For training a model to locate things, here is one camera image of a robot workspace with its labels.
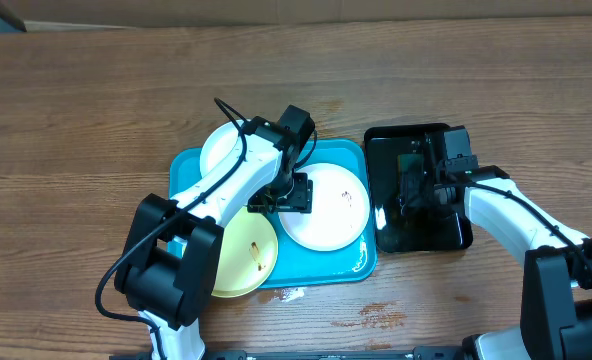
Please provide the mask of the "yellow green sponge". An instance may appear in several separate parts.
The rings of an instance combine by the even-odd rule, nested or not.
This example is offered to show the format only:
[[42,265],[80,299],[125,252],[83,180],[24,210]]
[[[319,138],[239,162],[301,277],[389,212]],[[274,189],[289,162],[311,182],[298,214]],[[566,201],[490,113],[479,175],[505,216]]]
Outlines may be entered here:
[[400,174],[423,175],[424,156],[422,154],[400,154],[397,156],[397,167]]

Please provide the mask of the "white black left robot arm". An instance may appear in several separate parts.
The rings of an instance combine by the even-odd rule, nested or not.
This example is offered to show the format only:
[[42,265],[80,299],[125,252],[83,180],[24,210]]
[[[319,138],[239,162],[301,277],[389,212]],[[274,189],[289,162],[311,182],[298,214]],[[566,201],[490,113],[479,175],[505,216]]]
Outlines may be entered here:
[[224,229],[241,208],[312,210],[313,183],[296,172],[315,132],[309,115],[235,122],[235,147],[210,173],[171,199],[148,195],[137,207],[121,257],[104,278],[145,324],[150,359],[201,359],[198,317],[216,281]]

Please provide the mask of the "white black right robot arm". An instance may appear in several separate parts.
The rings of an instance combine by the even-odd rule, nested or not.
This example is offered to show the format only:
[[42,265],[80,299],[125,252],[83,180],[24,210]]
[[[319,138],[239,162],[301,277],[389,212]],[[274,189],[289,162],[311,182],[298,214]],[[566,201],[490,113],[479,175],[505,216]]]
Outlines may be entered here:
[[592,238],[553,218],[462,128],[409,139],[397,157],[402,216],[436,227],[451,212],[491,234],[523,268],[517,326],[464,340],[465,359],[592,359]]

